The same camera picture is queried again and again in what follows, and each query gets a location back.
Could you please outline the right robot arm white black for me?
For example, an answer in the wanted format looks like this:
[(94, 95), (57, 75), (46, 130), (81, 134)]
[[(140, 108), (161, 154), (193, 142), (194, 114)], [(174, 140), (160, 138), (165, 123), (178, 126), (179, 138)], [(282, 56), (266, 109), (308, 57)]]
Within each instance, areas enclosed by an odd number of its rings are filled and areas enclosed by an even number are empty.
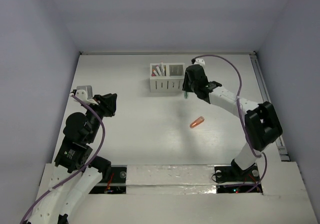
[(218, 82), (209, 82), (204, 68), (199, 64), (186, 68), (182, 90), (192, 92), (197, 98), (240, 119), (246, 144), (230, 164), (230, 174), (235, 180), (246, 177), (262, 151), (283, 134), (275, 108), (270, 102), (249, 101), (228, 91)]

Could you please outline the white marker salmon cap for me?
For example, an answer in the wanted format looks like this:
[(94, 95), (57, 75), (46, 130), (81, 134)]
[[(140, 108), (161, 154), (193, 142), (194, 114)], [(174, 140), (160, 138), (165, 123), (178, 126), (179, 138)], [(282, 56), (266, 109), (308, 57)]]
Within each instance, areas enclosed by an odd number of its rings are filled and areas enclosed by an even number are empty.
[(163, 62), (160, 63), (160, 67), (161, 67), (161, 73), (162, 73), (162, 76), (165, 76), (166, 73), (165, 73), (165, 67), (164, 67), (164, 64)]

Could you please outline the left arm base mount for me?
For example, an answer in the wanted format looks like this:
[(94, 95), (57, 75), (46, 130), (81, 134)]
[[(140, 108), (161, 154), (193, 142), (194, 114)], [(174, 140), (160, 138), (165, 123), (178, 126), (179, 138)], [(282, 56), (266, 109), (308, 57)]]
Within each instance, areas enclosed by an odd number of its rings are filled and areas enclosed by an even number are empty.
[(112, 165), (109, 178), (100, 181), (96, 187), (103, 189), (104, 194), (126, 194), (127, 166)]

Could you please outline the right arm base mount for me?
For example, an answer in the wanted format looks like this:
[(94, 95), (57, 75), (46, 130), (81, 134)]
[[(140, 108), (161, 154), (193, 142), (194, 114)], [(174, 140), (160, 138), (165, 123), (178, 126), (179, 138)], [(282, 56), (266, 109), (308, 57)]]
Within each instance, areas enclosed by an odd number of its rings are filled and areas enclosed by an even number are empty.
[(258, 184), (260, 174), (257, 165), (253, 165), (244, 174), (235, 174), (232, 166), (215, 166), (211, 179), (216, 183), (218, 194), (262, 193), (262, 186)]

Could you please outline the white marker purple cap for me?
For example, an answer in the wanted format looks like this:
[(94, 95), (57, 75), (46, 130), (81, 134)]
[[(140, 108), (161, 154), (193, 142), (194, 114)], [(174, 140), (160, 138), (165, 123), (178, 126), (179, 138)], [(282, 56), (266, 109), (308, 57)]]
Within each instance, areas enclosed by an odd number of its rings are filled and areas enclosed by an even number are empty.
[(156, 70), (157, 70), (159, 76), (163, 76), (162, 70), (158, 65), (156, 66)]

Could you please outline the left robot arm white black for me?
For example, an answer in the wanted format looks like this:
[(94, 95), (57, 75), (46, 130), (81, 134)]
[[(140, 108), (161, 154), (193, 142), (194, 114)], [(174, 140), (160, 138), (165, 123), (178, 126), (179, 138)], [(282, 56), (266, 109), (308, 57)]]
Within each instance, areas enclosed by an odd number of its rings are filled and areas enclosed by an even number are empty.
[(75, 112), (67, 117), (47, 191), (28, 209), (22, 224), (69, 224), (93, 187), (110, 178), (111, 162), (98, 156), (102, 146), (94, 152), (89, 145), (99, 129), (105, 138), (103, 118), (115, 115), (118, 96), (89, 98), (83, 89), (74, 90), (71, 96), (86, 113)]

